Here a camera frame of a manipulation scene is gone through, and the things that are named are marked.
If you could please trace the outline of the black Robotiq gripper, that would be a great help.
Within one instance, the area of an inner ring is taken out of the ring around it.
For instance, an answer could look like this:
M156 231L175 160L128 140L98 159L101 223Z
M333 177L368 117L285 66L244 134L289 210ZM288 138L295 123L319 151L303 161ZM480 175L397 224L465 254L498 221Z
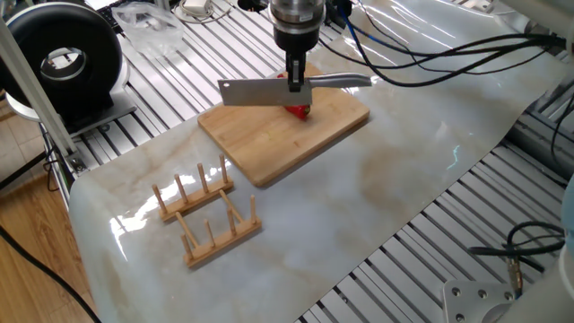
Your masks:
M319 40L320 27L296 33L282 31L278 26L274 26L274 41L276 45L286 54L286 72L288 76L288 86L290 92L300 92L301 77L305 77L307 68L307 51L313 49Z

